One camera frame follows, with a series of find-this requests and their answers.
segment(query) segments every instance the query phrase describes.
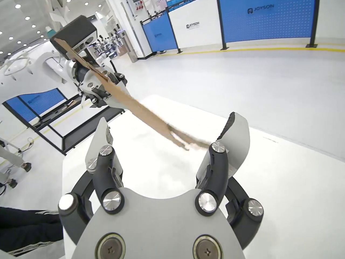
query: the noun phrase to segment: yellow floor line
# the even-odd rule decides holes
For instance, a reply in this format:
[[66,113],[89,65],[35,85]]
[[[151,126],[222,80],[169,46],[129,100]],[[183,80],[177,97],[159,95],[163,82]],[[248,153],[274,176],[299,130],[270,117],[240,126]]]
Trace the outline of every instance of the yellow floor line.
[[[182,52],[182,54],[200,54],[200,53],[217,53],[217,52],[240,52],[240,51],[263,51],[263,50],[309,50],[309,51],[328,51],[328,52],[342,52],[345,53],[345,49],[338,48],[306,48],[306,47],[262,47],[262,48],[240,48],[240,49],[226,49],[226,50],[209,50],[199,52]],[[164,53],[159,56],[176,55],[177,53]]]

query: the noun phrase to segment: metal screw cap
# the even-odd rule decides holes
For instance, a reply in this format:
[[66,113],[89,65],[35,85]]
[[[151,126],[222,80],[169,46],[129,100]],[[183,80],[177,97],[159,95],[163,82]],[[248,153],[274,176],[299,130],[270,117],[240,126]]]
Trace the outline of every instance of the metal screw cap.
[[213,212],[217,208],[217,202],[211,194],[205,192],[199,196],[199,206],[205,212]]
[[107,211],[116,210],[121,203],[121,194],[118,191],[111,191],[104,197],[102,201],[103,207]]
[[194,242],[193,257],[195,259],[221,259],[222,249],[214,238],[202,235]]
[[101,259],[119,259],[122,255],[122,245],[117,238],[107,239],[100,248]]
[[112,152],[112,146],[111,145],[105,145],[100,150],[99,153],[102,156],[107,156]]
[[215,152],[223,153],[225,151],[225,146],[221,142],[215,141],[212,143],[212,149]]
[[94,171],[97,166],[97,158],[91,158],[87,163],[86,163],[86,169],[88,171]]
[[198,259],[217,259],[218,258],[218,250],[216,245],[207,239],[204,239],[199,242],[196,247],[196,254]]
[[248,202],[248,210],[255,217],[259,217],[264,213],[264,208],[257,200],[250,200]]
[[71,194],[63,195],[59,201],[59,208],[63,211],[68,210],[74,203],[74,197]]
[[123,259],[126,245],[123,238],[116,233],[103,237],[96,247],[96,259]]

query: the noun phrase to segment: brown cardboard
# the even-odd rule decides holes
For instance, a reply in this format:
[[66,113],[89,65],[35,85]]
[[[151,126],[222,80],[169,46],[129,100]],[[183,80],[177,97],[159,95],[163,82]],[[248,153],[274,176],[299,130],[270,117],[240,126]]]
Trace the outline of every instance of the brown cardboard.
[[185,144],[176,139],[172,133],[176,134],[180,139],[186,143],[194,143],[200,147],[208,148],[209,144],[194,139],[193,137],[173,128],[160,117],[151,112],[148,108],[140,104],[137,100],[132,98],[130,95],[124,93],[118,86],[116,86],[110,79],[100,73],[91,64],[81,58],[64,40],[55,38],[55,41],[61,45],[68,53],[71,58],[74,58],[80,62],[85,68],[89,68],[95,76],[100,80],[105,90],[107,90],[117,101],[124,104],[134,116],[145,122],[148,126],[152,127],[155,131],[160,133],[163,137],[171,140],[177,146],[186,149]]

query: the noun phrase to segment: electrical panel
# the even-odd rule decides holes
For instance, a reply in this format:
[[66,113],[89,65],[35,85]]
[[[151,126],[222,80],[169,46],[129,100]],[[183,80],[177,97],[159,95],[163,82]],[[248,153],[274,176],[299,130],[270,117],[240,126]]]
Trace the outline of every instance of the electrical panel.
[[144,3],[142,0],[131,0],[132,8],[136,14],[140,13],[144,9]]

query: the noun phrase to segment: blue partition panel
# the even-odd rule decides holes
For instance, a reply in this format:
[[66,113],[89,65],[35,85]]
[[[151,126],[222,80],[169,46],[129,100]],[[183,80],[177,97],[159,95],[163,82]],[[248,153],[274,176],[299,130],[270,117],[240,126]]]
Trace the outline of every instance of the blue partition panel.
[[152,51],[155,52],[177,48],[168,14],[164,14],[150,21],[143,25],[143,28]]
[[[57,89],[38,94],[21,95],[20,97],[39,115],[65,100]],[[36,117],[17,97],[8,100],[7,103],[27,122]]]
[[314,0],[220,0],[225,42],[310,37]]

